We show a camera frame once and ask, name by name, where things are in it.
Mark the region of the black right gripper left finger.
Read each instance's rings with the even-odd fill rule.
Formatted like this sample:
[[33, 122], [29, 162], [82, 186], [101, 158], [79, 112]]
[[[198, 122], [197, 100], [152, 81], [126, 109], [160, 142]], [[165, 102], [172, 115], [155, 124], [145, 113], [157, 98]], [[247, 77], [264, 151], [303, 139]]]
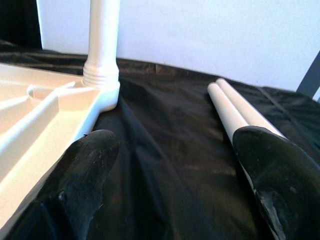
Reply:
[[74, 142], [39, 192], [39, 240], [84, 240], [103, 200], [103, 188], [118, 156], [110, 130], [96, 130]]

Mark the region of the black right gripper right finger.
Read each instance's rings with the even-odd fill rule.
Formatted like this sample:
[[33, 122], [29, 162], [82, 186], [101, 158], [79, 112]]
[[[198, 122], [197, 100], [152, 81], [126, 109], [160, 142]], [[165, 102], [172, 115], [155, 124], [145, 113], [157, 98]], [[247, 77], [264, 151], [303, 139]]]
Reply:
[[263, 127], [232, 136], [236, 158], [276, 240], [320, 238], [320, 167], [299, 146]]

